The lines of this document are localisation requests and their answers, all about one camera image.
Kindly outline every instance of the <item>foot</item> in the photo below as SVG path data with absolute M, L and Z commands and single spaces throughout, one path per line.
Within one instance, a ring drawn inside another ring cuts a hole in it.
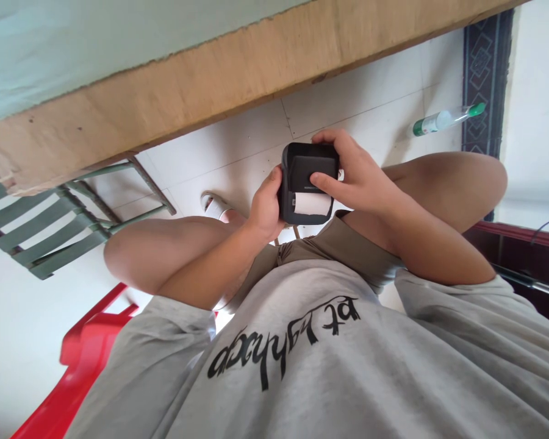
M 220 220 L 222 223 L 240 227 L 246 222 L 246 218 L 240 212 L 213 193 L 208 192 L 201 196 L 201 207 L 206 216 Z

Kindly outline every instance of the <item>wooden board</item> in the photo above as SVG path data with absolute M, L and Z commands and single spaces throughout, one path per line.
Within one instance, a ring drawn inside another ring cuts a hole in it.
M 526 0 L 314 0 L 0 121 L 0 182 L 32 195 Z

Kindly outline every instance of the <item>hand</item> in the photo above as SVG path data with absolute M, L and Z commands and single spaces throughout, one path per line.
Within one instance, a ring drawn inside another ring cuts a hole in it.
M 281 166 L 276 166 L 254 194 L 250 217 L 245 224 L 253 230 L 265 244 L 274 241 L 281 234 L 285 222 L 279 219 L 277 192 L 282 182 Z
M 381 213 L 404 195 L 370 154 L 344 130 L 319 131 L 311 142 L 334 144 L 344 170 L 343 182 L 322 173 L 313 173 L 310 180 L 343 205 L 363 212 Z

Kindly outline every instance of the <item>leg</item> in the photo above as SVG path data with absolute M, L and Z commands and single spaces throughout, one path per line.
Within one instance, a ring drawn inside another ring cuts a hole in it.
M 384 172 L 427 211 L 460 233 L 494 209 L 506 190 L 502 163 L 471 152 L 424 155 Z M 342 220 L 374 244 L 395 253 L 385 226 L 373 215 L 356 211 Z
M 146 219 L 114 235 L 106 243 L 104 260 L 117 279 L 155 294 L 176 270 L 220 244 L 243 222 L 244 218 L 233 210 L 227 211 L 221 221 L 205 216 Z M 249 270 L 250 266 L 224 291 L 223 300 L 235 294 Z

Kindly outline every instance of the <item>gray sweatshirt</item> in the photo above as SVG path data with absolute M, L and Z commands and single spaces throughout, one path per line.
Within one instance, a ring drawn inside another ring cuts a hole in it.
M 155 297 L 67 438 L 549 438 L 549 321 L 503 279 L 401 270 L 407 315 L 338 262 L 273 270 L 217 335 Z

